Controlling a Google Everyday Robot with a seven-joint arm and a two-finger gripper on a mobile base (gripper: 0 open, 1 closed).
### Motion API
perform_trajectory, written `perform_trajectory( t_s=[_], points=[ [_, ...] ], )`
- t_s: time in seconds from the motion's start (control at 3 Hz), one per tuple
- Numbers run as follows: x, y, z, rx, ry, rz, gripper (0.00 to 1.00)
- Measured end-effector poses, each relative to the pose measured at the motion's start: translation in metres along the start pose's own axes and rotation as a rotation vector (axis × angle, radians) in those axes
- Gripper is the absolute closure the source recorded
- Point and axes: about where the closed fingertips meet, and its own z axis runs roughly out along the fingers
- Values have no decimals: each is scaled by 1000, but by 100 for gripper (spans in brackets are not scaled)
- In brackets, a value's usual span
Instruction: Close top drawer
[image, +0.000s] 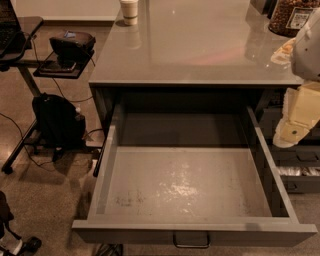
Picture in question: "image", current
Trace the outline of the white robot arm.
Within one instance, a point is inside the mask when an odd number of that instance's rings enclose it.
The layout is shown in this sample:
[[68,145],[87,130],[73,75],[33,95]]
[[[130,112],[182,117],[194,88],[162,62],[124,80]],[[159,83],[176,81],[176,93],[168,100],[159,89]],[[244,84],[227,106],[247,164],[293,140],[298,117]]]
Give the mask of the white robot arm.
[[289,148],[298,144],[320,121],[320,9],[316,9],[296,37],[271,57],[273,63],[291,64],[292,73],[303,79],[284,95],[282,118],[273,144]]

